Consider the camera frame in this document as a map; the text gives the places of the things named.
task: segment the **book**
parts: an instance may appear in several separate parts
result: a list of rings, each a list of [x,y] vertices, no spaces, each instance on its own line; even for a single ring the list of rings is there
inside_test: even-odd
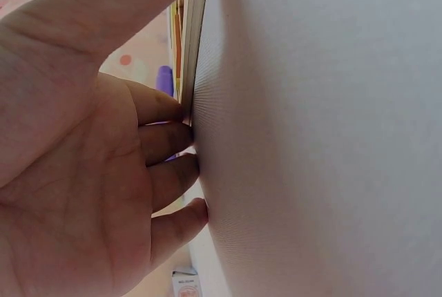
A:
[[[169,8],[175,98],[183,105],[185,122],[191,124],[193,87],[206,0],[177,0]]]

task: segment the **white textured surface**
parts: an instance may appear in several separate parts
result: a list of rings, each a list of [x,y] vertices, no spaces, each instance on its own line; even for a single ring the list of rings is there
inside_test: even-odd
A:
[[[207,0],[194,124],[233,296],[442,296],[441,0]]]

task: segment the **pink patterned background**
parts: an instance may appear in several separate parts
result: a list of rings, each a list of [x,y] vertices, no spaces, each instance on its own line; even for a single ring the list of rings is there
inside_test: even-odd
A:
[[[0,17],[27,1],[0,0]],[[168,53],[166,13],[163,12],[116,50],[102,66],[102,71],[154,86],[158,67],[169,63]]]

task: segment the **palm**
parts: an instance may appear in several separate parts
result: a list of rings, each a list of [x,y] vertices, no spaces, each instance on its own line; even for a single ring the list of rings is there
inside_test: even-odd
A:
[[[24,289],[49,280],[46,291],[89,288],[93,277],[100,296],[148,269],[152,190],[135,107],[123,82],[101,84],[96,99],[106,104],[0,192]]]
[[[6,25],[26,24],[21,17]],[[190,130],[166,95],[97,76],[100,60],[83,55],[42,67],[46,56],[36,50],[54,59],[72,52],[45,46],[51,37],[35,44],[14,32],[0,31],[8,52],[0,55],[0,167],[8,168],[0,169],[0,295],[120,296],[206,223],[201,201],[151,218],[198,176],[192,155],[164,162],[191,143]],[[11,68],[16,40],[8,36],[23,44],[17,56],[34,51],[25,66]],[[23,101],[24,86],[32,91]]]

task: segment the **hand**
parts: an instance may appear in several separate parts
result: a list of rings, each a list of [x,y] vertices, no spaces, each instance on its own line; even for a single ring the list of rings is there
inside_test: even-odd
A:
[[[98,73],[172,0],[36,0],[0,22],[0,296],[121,296],[206,224],[180,105]]]

